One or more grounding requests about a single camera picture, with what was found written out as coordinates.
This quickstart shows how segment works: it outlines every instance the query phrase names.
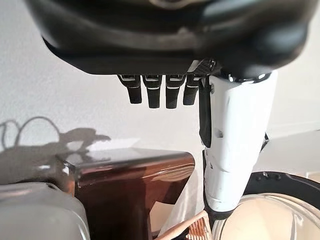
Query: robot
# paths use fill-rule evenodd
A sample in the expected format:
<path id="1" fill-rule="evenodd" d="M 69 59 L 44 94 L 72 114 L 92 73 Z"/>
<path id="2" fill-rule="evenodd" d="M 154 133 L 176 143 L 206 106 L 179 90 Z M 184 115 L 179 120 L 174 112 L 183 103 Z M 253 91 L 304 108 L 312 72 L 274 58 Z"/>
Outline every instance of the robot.
<path id="1" fill-rule="evenodd" d="M 199 95 L 210 218 L 237 207 L 262 148 L 277 68 L 307 40 L 317 0 L 25 0 L 48 49 L 95 75 L 118 75 L 132 104 Z"/>

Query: white wall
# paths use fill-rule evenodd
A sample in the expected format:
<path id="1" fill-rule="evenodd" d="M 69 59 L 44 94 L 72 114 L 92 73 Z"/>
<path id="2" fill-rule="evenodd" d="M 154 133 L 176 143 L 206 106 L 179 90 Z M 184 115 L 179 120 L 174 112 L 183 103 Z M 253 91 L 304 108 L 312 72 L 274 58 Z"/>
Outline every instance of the white wall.
<path id="1" fill-rule="evenodd" d="M 45 116 L 62 133 L 92 128 L 113 140 L 130 139 L 125 146 L 188 151 L 201 168 L 197 101 L 195 106 L 182 106 L 180 98 L 177 109 L 165 109 L 162 89 L 161 108 L 149 109 L 143 90 L 143 103 L 130 105 L 127 90 L 115 76 L 88 75 L 51 54 L 23 1 L 2 0 L 0 10 L 0 123 L 12 119 L 23 124 L 32 117 Z M 319 29 L 318 11 L 304 53 L 279 71 L 268 127 L 272 137 L 320 129 Z M 10 126 L 5 136 L 7 147 L 17 134 Z M 27 127 L 20 144 L 56 141 L 58 135 L 53 128 L 38 120 Z M 310 144 L 309 151 L 320 151 L 317 142 Z M 280 161 L 264 160 L 260 166 L 274 169 Z M 310 161 L 320 169 L 318 159 Z"/>

